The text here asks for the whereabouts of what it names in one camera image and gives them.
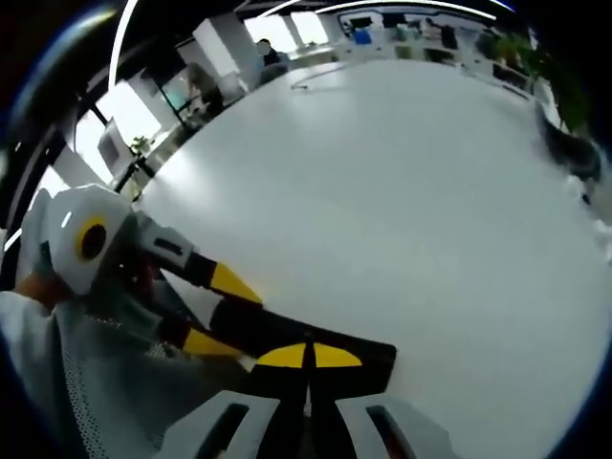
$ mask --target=person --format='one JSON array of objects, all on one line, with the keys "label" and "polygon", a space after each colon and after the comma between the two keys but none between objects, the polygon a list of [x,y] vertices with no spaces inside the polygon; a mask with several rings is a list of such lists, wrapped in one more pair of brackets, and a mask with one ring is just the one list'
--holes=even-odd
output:
[{"label": "person", "polygon": [[344,33],[344,36],[346,38],[348,38],[349,40],[353,39],[354,31],[355,31],[355,28],[353,27],[351,23],[342,22],[342,33]]},{"label": "person", "polygon": [[186,78],[189,87],[189,99],[198,94],[202,103],[207,106],[207,113],[216,117],[223,111],[223,95],[215,80],[199,64],[189,62],[186,67]]},{"label": "person", "polygon": [[[40,231],[29,214],[22,231],[25,251]],[[156,319],[135,299],[144,288],[111,296],[101,289],[85,301],[55,274],[44,248],[26,252],[32,272],[0,293],[0,340],[60,457],[151,457],[168,426],[219,390],[242,383],[246,371],[235,358],[186,355],[153,339],[147,329],[155,328]],[[138,268],[134,260],[127,254],[121,268],[128,261]],[[134,272],[149,277],[146,270],[130,269],[117,282],[127,285]],[[90,301],[99,295],[107,296],[104,310],[125,311],[120,321],[92,312]]]},{"label": "person", "polygon": [[421,32],[427,39],[439,39],[441,30],[441,27],[435,24],[430,17],[426,17],[421,26]]},{"label": "person", "polygon": [[289,71],[289,58],[286,54],[275,50],[268,38],[259,40],[255,48],[260,55],[260,59],[257,62],[260,85],[281,77]]}]

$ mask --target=chair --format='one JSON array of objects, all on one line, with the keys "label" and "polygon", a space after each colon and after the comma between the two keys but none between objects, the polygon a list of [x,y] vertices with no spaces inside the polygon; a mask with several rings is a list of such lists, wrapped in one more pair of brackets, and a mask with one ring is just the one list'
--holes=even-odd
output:
[{"label": "chair", "polygon": [[223,76],[218,81],[218,86],[226,106],[232,105],[247,94],[246,85],[237,72]]}]

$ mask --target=yellow stripe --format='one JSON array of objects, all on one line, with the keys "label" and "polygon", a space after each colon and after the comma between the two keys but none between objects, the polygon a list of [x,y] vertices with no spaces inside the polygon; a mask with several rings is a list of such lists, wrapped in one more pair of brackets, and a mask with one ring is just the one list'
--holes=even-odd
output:
[{"label": "yellow stripe", "polygon": [[190,354],[198,354],[204,356],[231,356],[240,357],[242,352],[233,347],[227,346],[223,342],[217,341],[204,333],[197,332],[193,329],[189,331],[183,350]]},{"label": "yellow stripe", "polygon": [[361,366],[361,361],[350,352],[318,342],[315,343],[315,358],[317,368]]},{"label": "yellow stripe", "polygon": [[293,346],[274,349],[262,356],[257,361],[258,365],[285,366],[289,368],[301,368],[304,360],[306,344],[294,344]]},{"label": "yellow stripe", "polygon": [[210,288],[261,304],[259,296],[223,263],[217,263],[210,280]]}]

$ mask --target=desk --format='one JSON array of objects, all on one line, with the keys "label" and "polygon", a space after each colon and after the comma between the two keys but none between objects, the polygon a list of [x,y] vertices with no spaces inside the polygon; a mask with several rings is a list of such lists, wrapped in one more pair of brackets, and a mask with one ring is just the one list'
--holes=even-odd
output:
[{"label": "desk", "polygon": [[315,64],[332,62],[335,56],[335,48],[331,44],[318,45],[314,47],[301,48],[289,54],[293,68],[310,67]]},{"label": "desk", "polygon": [[610,272],[531,101],[456,69],[300,69],[190,139],[142,207],[267,307],[395,344],[388,392],[470,459],[541,459],[609,343]]}]

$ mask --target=gray fabric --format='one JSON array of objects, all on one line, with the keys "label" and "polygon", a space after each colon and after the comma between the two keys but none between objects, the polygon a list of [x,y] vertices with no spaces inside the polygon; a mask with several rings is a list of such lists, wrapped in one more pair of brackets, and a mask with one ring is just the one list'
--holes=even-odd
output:
[{"label": "gray fabric", "polygon": [[2,293],[0,326],[59,443],[75,451],[79,439],[90,458],[150,457],[170,425],[219,390],[235,389],[245,374],[234,360],[163,349],[124,326],[86,316],[76,303],[45,317],[34,301]]}]

